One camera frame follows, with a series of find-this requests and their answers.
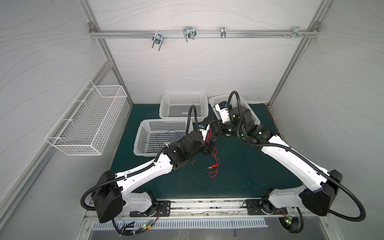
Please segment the metal hook small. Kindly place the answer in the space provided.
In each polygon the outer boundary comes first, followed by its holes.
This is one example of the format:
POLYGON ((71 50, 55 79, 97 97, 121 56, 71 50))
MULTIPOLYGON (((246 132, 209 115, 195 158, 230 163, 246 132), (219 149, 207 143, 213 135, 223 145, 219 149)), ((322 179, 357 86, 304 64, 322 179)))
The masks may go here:
POLYGON ((227 35, 227 29, 226 27, 221 27, 221 38, 225 39, 227 35))

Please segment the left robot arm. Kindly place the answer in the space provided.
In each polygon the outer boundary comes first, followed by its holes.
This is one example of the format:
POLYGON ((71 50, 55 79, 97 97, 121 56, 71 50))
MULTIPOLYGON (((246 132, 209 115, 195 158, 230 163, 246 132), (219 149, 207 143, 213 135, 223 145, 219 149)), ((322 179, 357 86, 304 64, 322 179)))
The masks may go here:
POLYGON ((151 214, 158 205, 156 198, 152 193, 137 194, 134 190, 192 163, 200 153, 211 154, 214 145, 206 141, 203 130, 186 130, 180 140, 162 147, 153 160, 117 174, 104 172, 98 183, 82 195, 80 205, 85 210, 95 211, 100 223, 111 221, 123 210, 151 214))

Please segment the red alligator clip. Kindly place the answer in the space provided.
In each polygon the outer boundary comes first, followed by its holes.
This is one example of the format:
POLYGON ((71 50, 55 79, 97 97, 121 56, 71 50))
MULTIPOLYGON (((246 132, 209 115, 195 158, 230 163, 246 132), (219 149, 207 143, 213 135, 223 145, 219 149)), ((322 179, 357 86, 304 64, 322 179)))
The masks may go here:
POLYGON ((216 164, 216 165, 212 165, 210 167, 207 167, 207 169, 213 169, 213 168, 217 168, 217 167, 218 167, 218 165, 216 164))

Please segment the metal hook clamp middle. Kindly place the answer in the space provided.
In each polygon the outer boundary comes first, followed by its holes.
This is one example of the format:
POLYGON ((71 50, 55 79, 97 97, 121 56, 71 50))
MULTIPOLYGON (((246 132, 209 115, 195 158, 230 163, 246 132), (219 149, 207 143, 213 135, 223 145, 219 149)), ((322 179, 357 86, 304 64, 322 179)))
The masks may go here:
POLYGON ((186 42, 188 42, 189 39, 194 40, 197 35, 196 28, 194 26, 185 27, 183 29, 183 35, 185 37, 186 42))

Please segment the white basket back middle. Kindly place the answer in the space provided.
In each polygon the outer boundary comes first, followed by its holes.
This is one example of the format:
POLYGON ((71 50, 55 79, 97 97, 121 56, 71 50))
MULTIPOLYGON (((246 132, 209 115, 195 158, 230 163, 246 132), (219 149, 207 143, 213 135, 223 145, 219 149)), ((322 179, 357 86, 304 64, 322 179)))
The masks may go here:
POLYGON ((208 98, 204 93, 164 94, 159 108, 161 119, 187 118, 191 105, 197 108, 198 123, 209 116, 208 98))

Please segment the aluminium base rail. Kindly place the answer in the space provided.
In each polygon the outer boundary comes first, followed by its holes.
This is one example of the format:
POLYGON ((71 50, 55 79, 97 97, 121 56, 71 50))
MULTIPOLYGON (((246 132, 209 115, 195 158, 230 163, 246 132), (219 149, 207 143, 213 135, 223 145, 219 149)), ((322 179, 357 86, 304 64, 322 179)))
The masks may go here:
MULTIPOLYGON (((245 208, 245 198, 205 198, 205 199, 159 199, 170 201, 170 216, 161 219, 210 219, 210 218, 251 218, 251 217, 280 217, 281 214, 250 216, 245 208)), ((87 211, 84 219, 98 220, 96 213, 87 211)), ((133 219, 128 210, 123 210, 116 220, 133 219)))

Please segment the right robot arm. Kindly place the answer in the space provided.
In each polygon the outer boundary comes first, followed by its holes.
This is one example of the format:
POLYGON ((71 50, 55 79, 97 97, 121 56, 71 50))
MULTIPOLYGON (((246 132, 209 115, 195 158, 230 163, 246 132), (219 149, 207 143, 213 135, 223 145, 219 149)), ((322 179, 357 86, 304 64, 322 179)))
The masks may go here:
POLYGON ((262 205, 267 208, 306 208, 318 216, 332 214, 351 222, 361 222, 366 218, 361 201, 342 185, 343 176, 340 172, 328 171, 316 165, 262 125, 237 91, 212 97, 209 103, 218 119, 211 124, 215 134, 237 137, 241 143, 261 150, 302 182, 296 188, 268 190, 261 200, 262 205), (339 191, 346 193, 357 205, 360 212, 358 216, 350 217, 331 210, 339 191))

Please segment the metal hook clamp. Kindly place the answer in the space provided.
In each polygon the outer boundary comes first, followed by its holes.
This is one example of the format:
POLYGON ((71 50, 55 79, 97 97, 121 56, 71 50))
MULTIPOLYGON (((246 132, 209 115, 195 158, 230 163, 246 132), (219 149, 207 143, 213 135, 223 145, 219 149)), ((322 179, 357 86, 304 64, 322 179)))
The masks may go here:
POLYGON ((309 37, 308 34, 302 34, 301 33, 300 27, 295 27, 290 34, 288 34, 288 35, 282 34, 282 36, 284 38, 291 38, 291 39, 294 39, 294 38, 308 38, 309 37))
POLYGON ((155 33, 155 34, 153 34, 152 40, 153 40, 152 48, 154 48, 155 45, 158 45, 158 51, 160 51, 162 44, 164 42, 163 35, 161 35, 159 33, 155 33))
POLYGON ((194 40, 197 35, 196 28, 194 26, 185 27, 183 29, 183 35, 185 37, 186 42, 188 42, 189 39, 194 40))

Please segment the metal hook clamp right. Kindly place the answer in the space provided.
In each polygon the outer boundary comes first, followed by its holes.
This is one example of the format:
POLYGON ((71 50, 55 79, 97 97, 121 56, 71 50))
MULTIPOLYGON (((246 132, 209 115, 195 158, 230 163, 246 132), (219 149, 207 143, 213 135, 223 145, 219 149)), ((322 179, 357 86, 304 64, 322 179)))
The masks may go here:
POLYGON ((294 39, 294 38, 308 38, 309 37, 308 34, 302 34, 301 33, 300 27, 295 27, 290 34, 288 34, 288 35, 282 34, 282 36, 284 38, 291 38, 291 39, 294 39))

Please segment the white basket front left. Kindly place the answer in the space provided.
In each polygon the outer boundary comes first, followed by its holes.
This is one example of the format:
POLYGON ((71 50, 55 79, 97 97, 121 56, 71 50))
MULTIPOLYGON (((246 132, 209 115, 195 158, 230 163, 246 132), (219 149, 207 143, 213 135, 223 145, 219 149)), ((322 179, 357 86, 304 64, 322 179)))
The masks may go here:
POLYGON ((189 132, 194 130, 193 123, 188 124, 186 118, 142 121, 134 143, 134 154, 154 158, 162 147, 184 137, 187 126, 189 126, 189 132))

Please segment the metal hook clamp left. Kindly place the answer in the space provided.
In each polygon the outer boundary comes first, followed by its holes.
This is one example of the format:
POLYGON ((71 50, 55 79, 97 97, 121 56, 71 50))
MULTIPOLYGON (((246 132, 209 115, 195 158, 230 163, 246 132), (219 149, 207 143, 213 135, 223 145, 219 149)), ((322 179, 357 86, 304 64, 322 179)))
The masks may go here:
POLYGON ((152 40, 153 40, 152 48, 154 48, 155 45, 158 45, 158 51, 160 51, 162 44, 164 42, 163 35, 161 35, 159 33, 155 33, 155 34, 153 34, 152 40))

